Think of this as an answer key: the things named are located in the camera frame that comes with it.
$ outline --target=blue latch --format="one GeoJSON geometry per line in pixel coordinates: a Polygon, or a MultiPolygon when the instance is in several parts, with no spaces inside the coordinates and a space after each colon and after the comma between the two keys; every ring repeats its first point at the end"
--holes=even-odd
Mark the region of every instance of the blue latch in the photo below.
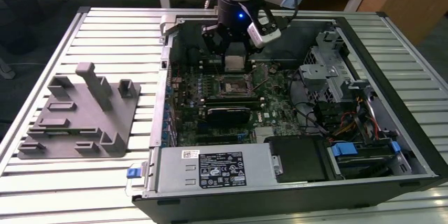
{"type": "Polygon", "coordinates": [[[399,145],[397,141],[392,141],[391,146],[392,146],[392,149],[393,149],[395,153],[397,154],[401,151],[401,148],[400,148],[400,145],[399,145]]]}
{"type": "Polygon", "coordinates": [[[335,157],[344,155],[356,155],[357,150],[353,143],[337,143],[331,147],[335,157]]]}
{"type": "Polygon", "coordinates": [[[141,178],[141,168],[128,168],[127,178],[141,178]]]}
{"type": "Polygon", "coordinates": [[[339,157],[341,155],[341,152],[339,151],[339,148],[336,145],[331,147],[331,150],[333,151],[333,156],[339,157]]]}

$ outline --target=motherboard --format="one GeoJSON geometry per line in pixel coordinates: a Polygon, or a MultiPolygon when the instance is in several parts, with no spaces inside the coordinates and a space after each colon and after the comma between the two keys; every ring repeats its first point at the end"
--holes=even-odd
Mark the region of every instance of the motherboard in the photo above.
{"type": "Polygon", "coordinates": [[[232,74],[173,68],[177,146],[260,143],[268,136],[301,134],[288,95],[293,71],[279,62],[249,67],[232,74]]]}

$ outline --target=power supply label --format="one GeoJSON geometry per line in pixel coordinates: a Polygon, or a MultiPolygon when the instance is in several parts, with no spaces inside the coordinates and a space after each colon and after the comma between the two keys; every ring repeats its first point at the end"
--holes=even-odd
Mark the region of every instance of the power supply label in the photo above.
{"type": "Polygon", "coordinates": [[[200,154],[199,176],[203,189],[245,186],[243,152],[200,154]]]}

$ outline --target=white label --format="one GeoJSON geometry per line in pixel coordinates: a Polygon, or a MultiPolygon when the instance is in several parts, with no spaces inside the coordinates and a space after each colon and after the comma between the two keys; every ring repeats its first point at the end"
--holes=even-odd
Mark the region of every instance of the white label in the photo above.
{"type": "Polygon", "coordinates": [[[183,150],[181,158],[199,158],[199,150],[183,150]]]}
{"type": "Polygon", "coordinates": [[[244,176],[233,177],[233,181],[241,181],[241,180],[245,180],[244,176]]]}

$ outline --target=aluminum slotted table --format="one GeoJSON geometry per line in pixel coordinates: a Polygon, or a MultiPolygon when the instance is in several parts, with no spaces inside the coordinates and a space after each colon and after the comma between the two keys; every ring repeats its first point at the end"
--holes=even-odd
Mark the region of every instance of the aluminum slotted table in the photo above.
{"type": "MultiPolygon", "coordinates": [[[[277,15],[291,15],[279,11],[277,15]]],[[[163,44],[163,15],[213,15],[212,10],[81,8],[0,144],[0,222],[151,223],[127,196],[125,171],[148,158],[163,44]],[[16,157],[17,145],[49,96],[56,74],[81,82],[76,64],[91,61],[109,82],[143,83],[128,152],[121,158],[32,159],[16,157]]],[[[387,17],[376,13],[301,12],[344,16],[443,157],[448,158],[448,85],[387,17]]],[[[363,77],[361,67],[353,66],[363,77]]],[[[143,186],[133,180],[133,188],[143,186]]],[[[216,223],[445,223],[448,190],[441,185],[405,194],[376,207],[307,212],[216,223]]]]}

